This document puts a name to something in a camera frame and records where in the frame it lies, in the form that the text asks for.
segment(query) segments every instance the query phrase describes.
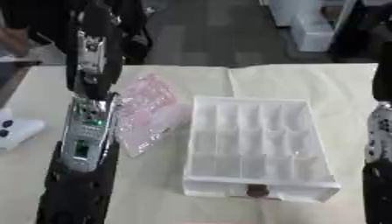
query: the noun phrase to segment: small brown object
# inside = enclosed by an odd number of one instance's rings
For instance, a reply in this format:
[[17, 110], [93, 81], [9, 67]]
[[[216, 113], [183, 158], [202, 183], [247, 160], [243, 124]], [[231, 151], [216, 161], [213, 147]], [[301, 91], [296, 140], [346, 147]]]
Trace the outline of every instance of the small brown object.
[[247, 195], [251, 198], [260, 199], [270, 194], [266, 185], [248, 185]]

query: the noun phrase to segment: plastic bag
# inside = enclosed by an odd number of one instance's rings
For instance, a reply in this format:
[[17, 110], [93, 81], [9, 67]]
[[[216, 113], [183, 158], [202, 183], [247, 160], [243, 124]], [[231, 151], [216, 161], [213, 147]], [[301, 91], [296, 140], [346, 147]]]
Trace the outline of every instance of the plastic bag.
[[132, 158], [191, 119], [191, 107], [178, 103], [169, 85], [154, 74], [133, 80], [119, 93], [117, 138]]

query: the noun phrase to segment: white game controller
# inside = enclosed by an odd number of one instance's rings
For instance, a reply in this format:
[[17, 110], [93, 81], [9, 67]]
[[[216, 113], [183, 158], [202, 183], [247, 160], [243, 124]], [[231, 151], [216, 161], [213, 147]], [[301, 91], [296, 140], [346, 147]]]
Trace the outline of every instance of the white game controller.
[[12, 150], [45, 127], [40, 120], [14, 119], [10, 108], [0, 109], [0, 150]]

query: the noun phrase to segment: white box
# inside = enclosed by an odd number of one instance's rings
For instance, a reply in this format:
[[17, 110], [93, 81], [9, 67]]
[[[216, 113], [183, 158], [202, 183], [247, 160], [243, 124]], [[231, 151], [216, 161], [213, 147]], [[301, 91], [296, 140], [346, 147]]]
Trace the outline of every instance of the white box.
[[333, 40], [333, 28], [318, 13], [302, 13], [292, 20], [291, 35], [301, 52], [326, 52]]
[[328, 168], [305, 101], [195, 97], [183, 187], [186, 195], [325, 201], [340, 185]]

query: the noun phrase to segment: white cabinet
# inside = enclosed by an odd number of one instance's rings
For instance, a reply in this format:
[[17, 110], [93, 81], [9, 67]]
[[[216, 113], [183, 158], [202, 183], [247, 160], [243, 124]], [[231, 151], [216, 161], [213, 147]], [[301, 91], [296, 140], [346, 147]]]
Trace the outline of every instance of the white cabinet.
[[276, 26], [289, 26], [295, 15], [300, 12], [316, 11], [321, 0], [269, 0], [269, 8]]

